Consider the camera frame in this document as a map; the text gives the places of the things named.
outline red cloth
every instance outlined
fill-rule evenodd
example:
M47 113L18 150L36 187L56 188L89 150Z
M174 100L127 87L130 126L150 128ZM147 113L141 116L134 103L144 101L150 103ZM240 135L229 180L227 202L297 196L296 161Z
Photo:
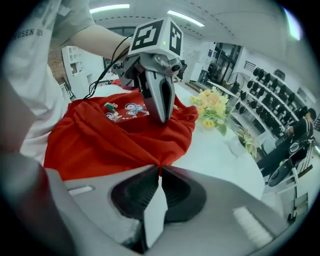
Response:
M194 106L177 97L174 104L163 125L148 115L138 91L75 100L49 135L44 167L65 181L171 165L187 152L198 118Z

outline white table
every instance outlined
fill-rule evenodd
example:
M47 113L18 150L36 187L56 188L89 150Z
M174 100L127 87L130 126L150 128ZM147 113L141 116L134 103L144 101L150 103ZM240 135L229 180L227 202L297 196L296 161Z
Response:
M131 91L110 84L98 87L94 96L105 97L123 92ZM184 105L191 105L189 97L192 94L177 83L175 93ZM260 200L265 181L251 155L245 153L238 157L230 151L228 142L235 136L236 134L228 129L223 137L216 129L206 130L202 123L197 121L187 153L172 165L231 182Z
M225 92L226 94L229 94L233 97L236 97L237 99L239 99L239 97L237 95L235 95L234 93L232 93L231 91L229 91L228 89L224 88L223 86L216 84L214 82L211 81L207 81L207 83L213 85L214 87L217 87L218 89L220 89L221 91Z

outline person in black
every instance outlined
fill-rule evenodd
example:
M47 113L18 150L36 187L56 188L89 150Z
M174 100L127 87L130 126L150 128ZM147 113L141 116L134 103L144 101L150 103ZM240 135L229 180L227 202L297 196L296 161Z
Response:
M257 163L258 167L263 169L261 172L264 177L271 175L279 167L281 161L289 158L289 148L293 141L297 141L303 136L308 136L309 138L313 136L313 123L316 118L316 111L313 108L308 109L305 117L287 130L288 138ZM307 151L308 149L301 148L295 153L292 156L293 164L298 160L304 159Z

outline flower bouquet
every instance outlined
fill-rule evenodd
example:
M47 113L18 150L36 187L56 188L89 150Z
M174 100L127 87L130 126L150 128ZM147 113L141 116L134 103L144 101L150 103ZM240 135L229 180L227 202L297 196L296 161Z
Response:
M202 120L205 128L217 128L223 136L226 135L227 126L225 120L227 117L226 105L228 102L226 96L222 96L214 87L211 90L201 90L198 96L191 96L189 100L196 106L199 119Z

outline white t-shirt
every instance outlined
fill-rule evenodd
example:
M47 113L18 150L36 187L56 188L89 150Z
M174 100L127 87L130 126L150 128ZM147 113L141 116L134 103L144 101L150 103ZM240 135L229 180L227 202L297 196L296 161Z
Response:
M3 74L36 117L20 152L41 164L48 136L67 111L48 66L50 44L67 44L75 33L94 24L87 0L44 0L16 31L5 53Z

